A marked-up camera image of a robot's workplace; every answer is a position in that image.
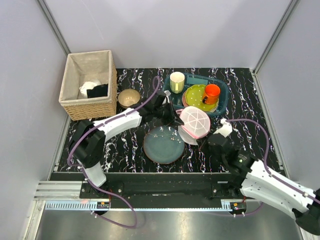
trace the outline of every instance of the mug handle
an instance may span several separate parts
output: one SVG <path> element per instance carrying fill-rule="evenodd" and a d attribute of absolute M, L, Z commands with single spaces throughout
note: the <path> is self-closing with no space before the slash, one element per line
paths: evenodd
<path fill-rule="evenodd" d="M 207 99 L 208 99 L 208 97 L 205 96 L 205 97 L 202 99 L 202 103 L 205 104 Z"/>

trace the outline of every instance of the yellow-green plate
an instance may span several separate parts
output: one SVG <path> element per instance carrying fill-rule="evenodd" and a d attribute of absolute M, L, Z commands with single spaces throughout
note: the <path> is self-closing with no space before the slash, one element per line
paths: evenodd
<path fill-rule="evenodd" d="M 202 97 L 205 92 L 205 87 L 206 85 L 203 84 L 196 84 L 189 87 L 185 91 L 185 101 L 189 106 L 194 106 L 204 112 L 210 112 L 217 107 L 219 101 L 212 105 L 203 103 Z"/>

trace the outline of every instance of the wicker basket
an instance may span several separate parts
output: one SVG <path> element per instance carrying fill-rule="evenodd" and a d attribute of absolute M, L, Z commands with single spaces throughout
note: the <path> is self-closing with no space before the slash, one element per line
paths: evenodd
<path fill-rule="evenodd" d="M 98 79 L 108 84 L 108 95 L 83 98 L 79 87 Z M 110 117 L 116 114 L 117 71 L 110 50 L 71 53 L 68 55 L 59 103 L 72 120 Z"/>

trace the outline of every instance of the floor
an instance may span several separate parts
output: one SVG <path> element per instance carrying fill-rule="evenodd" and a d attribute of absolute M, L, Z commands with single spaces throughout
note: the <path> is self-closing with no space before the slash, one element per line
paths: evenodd
<path fill-rule="evenodd" d="M 259 122 L 267 128 L 264 113 L 261 108 L 257 89 L 249 68 L 127 68 L 117 69 L 118 93 L 123 89 L 133 88 L 140 92 L 142 97 L 149 96 L 152 91 L 152 79 L 159 76 L 161 85 L 172 72 L 191 73 L 195 75 L 217 78 L 224 81 L 229 88 L 229 101 L 226 112 L 218 117 L 211 118 L 211 131 L 215 131 L 220 119 L 248 118 Z M 71 121 L 65 139 L 60 161 L 56 172 L 78 172 L 75 167 L 69 168 L 68 143 L 75 132 L 77 121 Z M 180 159 L 171 164 L 157 164 L 149 160 L 143 150 L 143 140 L 150 130 L 161 126 L 160 120 L 154 120 L 146 125 L 130 129 L 111 138 L 104 146 L 105 155 L 101 160 L 105 172 L 118 173 L 221 173 L 227 169 L 221 162 L 214 159 L 210 153 L 199 151 L 197 146 L 186 144 Z M 231 142 L 241 149 L 262 158 L 266 139 L 259 128 L 252 123 L 234 123 L 234 131 L 230 136 Z M 282 172 L 270 139 L 268 165 Z"/>
<path fill-rule="evenodd" d="M 138 212 L 139 227 L 125 229 L 85 211 L 44 211 L 37 240 L 301 240 L 294 220 L 265 205 L 253 216 L 233 218 L 209 212 Z M 132 224 L 131 212 L 108 212 Z"/>

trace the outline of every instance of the mug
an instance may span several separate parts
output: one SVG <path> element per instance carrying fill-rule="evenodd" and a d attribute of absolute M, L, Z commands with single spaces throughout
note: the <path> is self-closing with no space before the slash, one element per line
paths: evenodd
<path fill-rule="evenodd" d="M 215 84 L 208 84 L 204 88 L 202 102 L 208 105 L 215 104 L 219 99 L 219 95 L 220 95 L 220 87 L 218 87 Z"/>
<path fill-rule="evenodd" d="M 175 94 L 181 93 L 185 86 L 185 75 L 182 72 L 175 71 L 170 74 L 170 88 Z"/>

